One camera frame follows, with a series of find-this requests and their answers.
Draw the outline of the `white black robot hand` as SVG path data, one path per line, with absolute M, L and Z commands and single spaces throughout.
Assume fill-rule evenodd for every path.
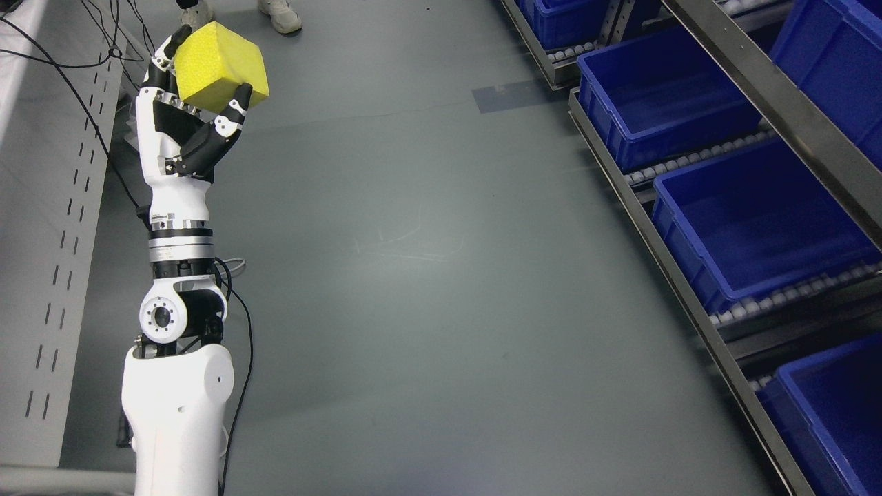
M 155 50 L 135 100 L 141 170 L 152 199 L 145 215 L 151 230 L 205 228 L 207 190 L 214 168 L 238 141 L 253 88 L 239 85 L 212 120 L 183 102 L 174 87 L 174 56 L 192 26 L 183 24 Z

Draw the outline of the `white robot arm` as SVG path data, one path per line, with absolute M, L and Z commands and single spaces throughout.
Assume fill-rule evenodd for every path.
M 227 298 L 204 220 L 142 214 L 152 286 L 124 359 L 121 401 L 136 454 L 136 495 L 217 495 L 234 388 L 223 346 Z

